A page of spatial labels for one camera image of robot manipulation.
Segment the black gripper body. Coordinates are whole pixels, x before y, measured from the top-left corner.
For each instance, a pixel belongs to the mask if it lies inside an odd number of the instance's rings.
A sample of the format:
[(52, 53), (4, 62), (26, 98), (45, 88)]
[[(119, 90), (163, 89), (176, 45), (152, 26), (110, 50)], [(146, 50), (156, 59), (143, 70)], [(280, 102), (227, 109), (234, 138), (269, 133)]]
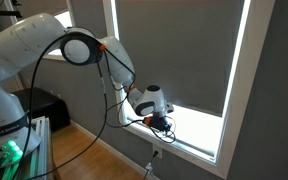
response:
[(166, 121), (165, 117), (153, 116), (150, 122), (150, 126), (162, 132), (168, 132), (171, 129), (172, 124)]

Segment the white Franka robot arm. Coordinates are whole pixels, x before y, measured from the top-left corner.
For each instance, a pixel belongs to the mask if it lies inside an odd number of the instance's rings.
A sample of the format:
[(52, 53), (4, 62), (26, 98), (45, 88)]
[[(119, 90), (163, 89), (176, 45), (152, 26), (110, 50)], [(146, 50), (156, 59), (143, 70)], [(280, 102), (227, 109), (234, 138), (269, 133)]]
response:
[(1, 82), (28, 67), (41, 69), (44, 76), (55, 71), (62, 77), (62, 67), (41, 63), (54, 50), (66, 65), (88, 66), (105, 60), (109, 76), (126, 93), (125, 100), (139, 121), (155, 132), (171, 131), (166, 115), (173, 111), (172, 105), (159, 86), (150, 85), (144, 91), (136, 87), (133, 64), (118, 39), (99, 39), (87, 29), (65, 27), (54, 16), (40, 13), (0, 32), (0, 168), (20, 162), (41, 144), (19, 98), (4, 90)]

